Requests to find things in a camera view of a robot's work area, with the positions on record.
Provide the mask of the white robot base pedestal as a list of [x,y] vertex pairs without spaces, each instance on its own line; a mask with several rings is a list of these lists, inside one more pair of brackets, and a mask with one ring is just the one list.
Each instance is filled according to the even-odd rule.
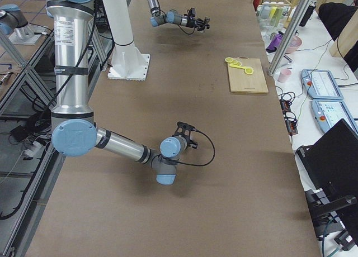
[[135,46],[126,0],[102,0],[115,47],[108,73],[110,79],[144,81],[150,62]]

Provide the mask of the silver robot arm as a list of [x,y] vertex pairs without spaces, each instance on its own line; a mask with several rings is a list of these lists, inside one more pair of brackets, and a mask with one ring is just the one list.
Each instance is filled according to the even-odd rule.
[[[150,55],[135,46],[126,0],[102,0],[114,40],[109,77],[144,80]],[[189,135],[174,134],[153,150],[97,126],[88,104],[89,33],[95,29],[95,0],[46,0],[54,19],[56,95],[51,110],[51,141],[66,156],[80,156],[94,147],[123,155],[156,171],[162,185],[175,181],[180,154],[195,142]]]
[[210,28],[210,18],[205,17],[204,19],[200,19],[196,17],[196,9],[193,7],[188,9],[187,13],[182,15],[175,9],[171,9],[165,13],[161,9],[158,0],[147,0],[147,2],[151,14],[150,22],[153,27],[171,23],[177,25],[178,27],[183,26],[197,29],[200,32]]

